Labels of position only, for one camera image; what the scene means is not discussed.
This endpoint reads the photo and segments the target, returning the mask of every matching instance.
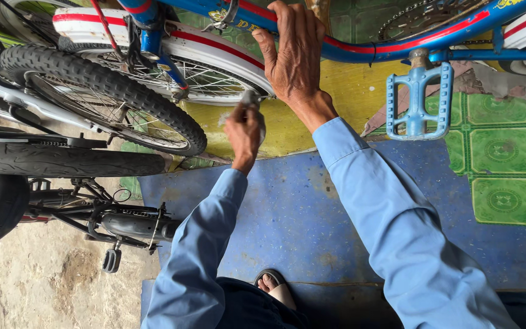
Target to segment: brake cable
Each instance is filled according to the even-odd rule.
[[[111,47],[113,47],[113,51],[115,52],[115,55],[121,62],[125,62],[126,57],[121,52],[121,49],[119,49],[119,46],[117,45],[117,42],[115,42],[115,38],[113,38],[113,34],[111,33],[111,30],[109,29],[109,22],[107,22],[107,18],[105,17],[105,14],[100,9],[99,3],[97,0],[91,0],[92,6],[95,8],[97,15],[99,15],[100,23],[105,28],[105,32],[107,33],[107,36],[109,37],[109,40],[111,41]]]

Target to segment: hand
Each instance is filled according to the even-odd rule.
[[[320,53],[325,27],[314,12],[301,4],[275,1],[268,9],[277,14],[279,51],[264,29],[252,35],[265,59],[265,76],[277,97],[302,120],[310,132],[336,118],[332,97],[320,89]]]
[[[261,144],[261,130],[257,120],[257,110],[245,108],[238,104],[227,118],[224,133],[229,137],[234,151],[234,161],[231,168],[249,174],[255,164],[257,151]]]

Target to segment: foot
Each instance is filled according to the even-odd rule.
[[[266,293],[269,293],[271,290],[277,288],[277,282],[269,274],[263,274],[263,278],[257,281],[259,289],[263,290]]]
[[[263,277],[257,280],[259,289],[272,295],[276,300],[279,300],[283,305],[292,310],[296,309],[296,304],[293,302],[292,294],[289,292],[287,285],[279,285],[278,282],[269,274],[263,274]]]

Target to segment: concrete floor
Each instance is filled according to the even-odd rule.
[[[0,119],[0,126],[35,129]],[[68,136],[80,130],[58,122],[46,126]],[[85,133],[86,138],[102,138]],[[119,150],[114,139],[109,149]],[[109,193],[118,178],[98,179]],[[55,179],[52,188],[70,188]],[[138,328],[142,280],[160,271],[157,254],[123,246],[118,273],[100,270],[106,243],[83,240],[83,233],[51,221],[20,224],[0,240],[0,328]]]

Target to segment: toe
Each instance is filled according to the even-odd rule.
[[[277,287],[277,282],[274,278],[271,277],[269,274],[263,274],[263,283],[269,288],[269,290],[273,290]]]
[[[259,286],[259,289],[263,290],[264,292],[267,292],[267,293],[269,292],[269,288],[267,288],[263,280],[259,279],[257,281],[257,285]]]

